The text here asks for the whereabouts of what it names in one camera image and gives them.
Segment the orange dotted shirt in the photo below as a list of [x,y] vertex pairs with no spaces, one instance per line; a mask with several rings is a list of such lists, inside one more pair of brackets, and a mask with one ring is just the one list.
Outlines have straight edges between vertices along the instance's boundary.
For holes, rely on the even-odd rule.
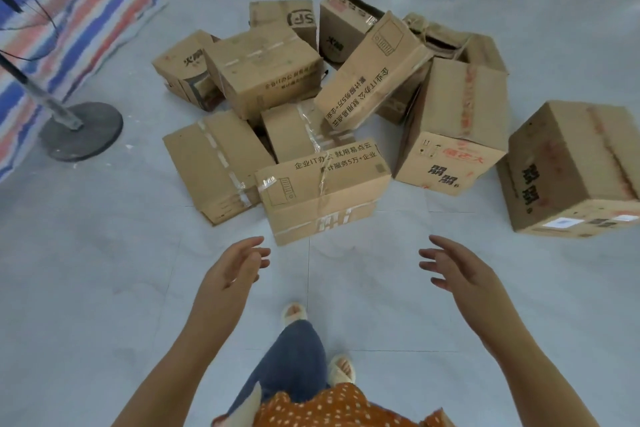
[[256,413],[253,427],[456,427],[437,409],[416,423],[370,402],[353,383],[340,383],[311,400],[294,402],[278,392]]

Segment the person's left forearm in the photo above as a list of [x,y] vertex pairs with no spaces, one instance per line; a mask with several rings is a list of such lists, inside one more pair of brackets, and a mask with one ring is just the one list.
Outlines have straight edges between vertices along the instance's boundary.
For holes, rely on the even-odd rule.
[[237,326],[246,297],[230,287],[197,294],[167,353],[133,393],[111,427],[184,427],[204,374]]

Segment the beige slipper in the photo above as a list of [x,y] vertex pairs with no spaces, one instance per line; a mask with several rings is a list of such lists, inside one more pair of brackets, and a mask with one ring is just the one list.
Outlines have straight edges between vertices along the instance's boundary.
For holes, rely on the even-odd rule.
[[292,325],[292,323],[300,320],[308,320],[307,309],[299,302],[292,302],[285,306],[282,312],[283,328]]
[[341,383],[356,383],[355,368],[345,354],[332,357],[327,370],[327,384],[329,387],[335,387]]

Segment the pile of cardboard boxes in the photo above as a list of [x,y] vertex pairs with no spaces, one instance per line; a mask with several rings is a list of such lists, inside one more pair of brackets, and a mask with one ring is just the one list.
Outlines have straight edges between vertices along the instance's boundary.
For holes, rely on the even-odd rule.
[[196,210],[262,204],[279,246],[369,217],[392,179],[459,196],[496,167],[513,231],[586,239],[640,225],[640,130],[624,107],[545,102],[509,135],[494,40],[361,0],[249,4],[153,61],[206,115],[163,138]]

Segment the person's right hand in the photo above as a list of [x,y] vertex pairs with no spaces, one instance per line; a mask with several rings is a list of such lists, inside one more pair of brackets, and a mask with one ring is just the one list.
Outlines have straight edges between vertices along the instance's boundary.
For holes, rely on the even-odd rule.
[[500,314],[504,290],[493,269],[474,252],[451,239],[430,235],[431,248],[419,250],[420,269],[444,278],[461,315],[476,327]]

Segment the person's left hand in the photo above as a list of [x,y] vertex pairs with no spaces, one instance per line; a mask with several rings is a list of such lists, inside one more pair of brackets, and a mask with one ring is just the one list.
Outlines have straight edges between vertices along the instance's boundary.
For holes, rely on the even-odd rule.
[[[271,249],[263,246],[264,236],[248,237],[230,245],[205,273],[196,293],[194,312],[240,316],[260,271],[270,264]],[[238,277],[227,288],[227,280]]]

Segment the blue jeans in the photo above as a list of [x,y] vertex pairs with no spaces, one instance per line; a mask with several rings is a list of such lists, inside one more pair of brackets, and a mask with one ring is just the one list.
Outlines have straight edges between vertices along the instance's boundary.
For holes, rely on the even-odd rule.
[[256,383],[261,386],[262,403],[279,392],[286,393],[293,402],[302,403],[329,388],[324,346],[309,320],[296,319],[284,327],[249,375],[228,415],[249,397]]

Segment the person's right forearm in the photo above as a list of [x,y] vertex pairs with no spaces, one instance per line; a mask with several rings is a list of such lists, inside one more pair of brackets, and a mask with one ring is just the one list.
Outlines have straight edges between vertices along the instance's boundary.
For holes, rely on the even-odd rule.
[[523,427],[600,427],[514,309],[506,315],[501,305],[496,312],[460,311],[498,363]]

